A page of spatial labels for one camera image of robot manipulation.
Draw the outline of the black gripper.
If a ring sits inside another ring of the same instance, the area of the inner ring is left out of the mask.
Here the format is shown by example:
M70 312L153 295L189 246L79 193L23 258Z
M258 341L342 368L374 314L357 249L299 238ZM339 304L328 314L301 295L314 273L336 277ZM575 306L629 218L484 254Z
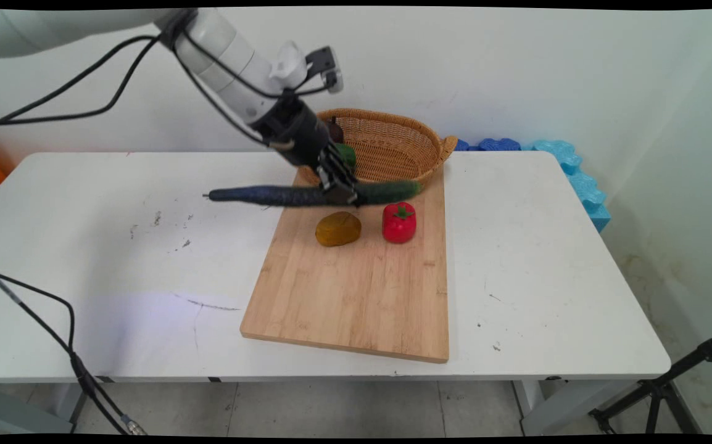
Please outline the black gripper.
M268 112L250 123L269 147L290 164L317 168L320 189L325 202L334 206L358 204L358 182L349 158L330 144L330 159L320 160L320 154L331 142L328 127L302 99L297 96L279 98Z

